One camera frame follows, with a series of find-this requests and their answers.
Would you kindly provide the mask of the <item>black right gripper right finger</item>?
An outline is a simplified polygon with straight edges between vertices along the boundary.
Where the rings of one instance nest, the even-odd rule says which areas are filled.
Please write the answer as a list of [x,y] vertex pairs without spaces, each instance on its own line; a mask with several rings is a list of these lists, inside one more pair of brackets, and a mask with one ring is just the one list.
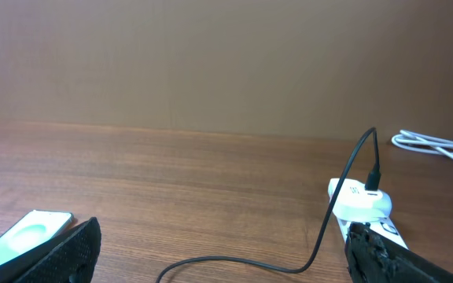
[[354,222],[344,252],[354,283],[453,283],[453,273]]

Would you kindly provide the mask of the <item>white power strip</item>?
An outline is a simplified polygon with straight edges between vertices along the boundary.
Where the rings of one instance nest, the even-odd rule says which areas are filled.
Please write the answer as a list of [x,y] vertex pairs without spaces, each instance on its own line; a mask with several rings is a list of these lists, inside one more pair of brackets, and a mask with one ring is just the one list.
[[[342,219],[338,219],[338,226],[340,228],[342,237],[344,241],[347,240],[348,237],[348,230],[354,222],[349,222],[349,221],[344,221]],[[404,242],[403,238],[400,236],[400,232],[398,229],[395,227],[394,223],[392,220],[388,218],[383,218],[379,219],[378,221],[374,222],[359,222],[362,224],[369,224],[370,228],[376,232],[382,235],[383,237],[388,238],[390,241],[395,242],[396,244],[400,245],[401,247],[408,249],[406,243]]]

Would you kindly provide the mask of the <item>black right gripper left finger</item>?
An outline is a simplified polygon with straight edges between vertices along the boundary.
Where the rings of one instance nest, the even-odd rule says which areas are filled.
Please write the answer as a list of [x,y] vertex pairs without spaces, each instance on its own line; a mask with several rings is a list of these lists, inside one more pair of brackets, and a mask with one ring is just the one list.
[[100,251],[92,217],[0,265],[0,283],[91,283]]

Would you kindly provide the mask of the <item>blue screen smartphone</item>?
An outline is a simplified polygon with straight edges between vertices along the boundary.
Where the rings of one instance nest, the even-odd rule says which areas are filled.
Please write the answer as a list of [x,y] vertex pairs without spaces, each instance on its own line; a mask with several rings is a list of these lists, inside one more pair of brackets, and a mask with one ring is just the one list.
[[0,236],[0,266],[57,236],[73,218],[64,211],[28,212]]

